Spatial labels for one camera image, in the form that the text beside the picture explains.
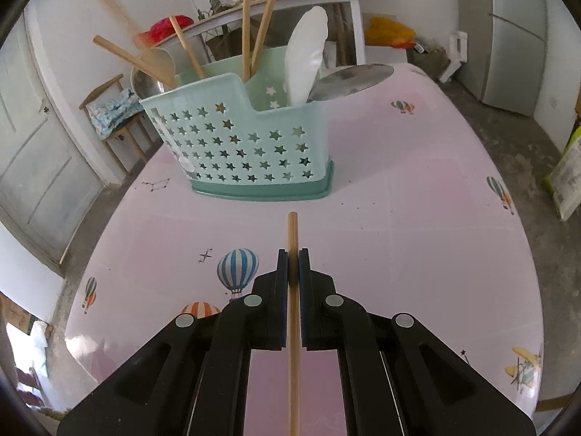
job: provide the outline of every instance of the white door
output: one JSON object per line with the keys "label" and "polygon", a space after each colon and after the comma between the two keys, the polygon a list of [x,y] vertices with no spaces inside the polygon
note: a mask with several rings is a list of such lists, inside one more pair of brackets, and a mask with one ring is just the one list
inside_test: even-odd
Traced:
{"label": "white door", "polygon": [[0,219],[58,264],[102,188],[49,103],[20,18],[0,49]]}

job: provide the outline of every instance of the wooden stick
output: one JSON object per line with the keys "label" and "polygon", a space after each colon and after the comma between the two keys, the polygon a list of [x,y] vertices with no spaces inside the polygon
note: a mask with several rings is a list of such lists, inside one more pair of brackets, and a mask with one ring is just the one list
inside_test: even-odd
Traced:
{"label": "wooden stick", "polygon": [[242,82],[251,77],[251,0],[242,0]]}
{"label": "wooden stick", "polygon": [[161,71],[159,71],[159,68],[147,65],[141,59],[135,57],[132,54],[129,54],[129,52],[125,51],[119,46],[116,46],[115,44],[113,44],[111,41],[108,41],[104,37],[97,35],[93,38],[93,42],[100,46],[101,48],[105,49],[106,51],[111,52],[111,54],[114,54],[115,56],[122,58],[124,61],[134,65],[145,74],[155,78],[155,80],[161,82],[162,84],[168,86],[169,88],[173,89],[178,86],[173,78],[169,78],[167,74],[164,74]]}
{"label": "wooden stick", "polygon": [[288,215],[289,436],[300,435],[300,296],[298,291],[298,215]]}
{"label": "wooden stick", "polygon": [[251,75],[255,74],[258,68],[258,58],[260,56],[260,51],[264,44],[264,40],[266,39],[266,32],[268,31],[268,25],[270,25],[270,18],[272,17],[274,3],[276,1],[277,0],[266,0],[262,19],[260,20],[260,28],[258,30],[258,35],[256,36],[255,49],[252,53]]}
{"label": "wooden stick", "polygon": [[188,54],[190,58],[190,62],[192,63],[194,70],[198,74],[198,77],[201,79],[206,78],[206,74],[204,73],[204,69],[196,59],[196,55],[188,42],[185,40],[184,33],[182,32],[181,28],[179,27],[178,20],[175,19],[175,16],[170,16],[171,25],[174,27],[175,34],[178,36],[179,42],[181,43],[182,47],[184,48],[185,52]]}

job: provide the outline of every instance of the mint green plastic basket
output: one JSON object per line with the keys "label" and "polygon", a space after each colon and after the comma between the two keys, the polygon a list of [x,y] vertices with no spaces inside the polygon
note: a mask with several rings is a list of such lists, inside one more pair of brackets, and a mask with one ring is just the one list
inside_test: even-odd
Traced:
{"label": "mint green plastic basket", "polygon": [[141,100],[176,157],[195,167],[184,169],[194,191],[253,201],[315,199],[330,192],[326,121],[318,102],[288,106],[286,49],[263,51],[258,72],[246,84],[237,56],[205,65],[204,80],[184,72],[176,77],[181,87]]}

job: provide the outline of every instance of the striped hot air balloon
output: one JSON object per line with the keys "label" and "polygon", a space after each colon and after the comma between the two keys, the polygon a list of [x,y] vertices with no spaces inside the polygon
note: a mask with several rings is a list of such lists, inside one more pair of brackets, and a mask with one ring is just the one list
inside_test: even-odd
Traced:
{"label": "striped hot air balloon", "polygon": [[258,270],[258,256],[249,249],[236,249],[218,262],[218,278],[232,292],[231,300],[242,294]]}
{"label": "striped hot air balloon", "polygon": [[181,310],[181,313],[193,314],[196,318],[205,318],[212,314],[220,313],[220,309],[217,306],[213,306],[208,302],[194,302]]}

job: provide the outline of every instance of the yellow bag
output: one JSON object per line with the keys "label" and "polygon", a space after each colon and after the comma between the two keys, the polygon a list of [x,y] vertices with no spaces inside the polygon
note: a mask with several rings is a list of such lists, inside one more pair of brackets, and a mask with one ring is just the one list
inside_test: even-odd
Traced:
{"label": "yellow bag", "polygon": [[365,44],[368,46],[400,46],[411,42],[415,31],[402,23],[383,16],[370,19],[369,28],[365,31]]}

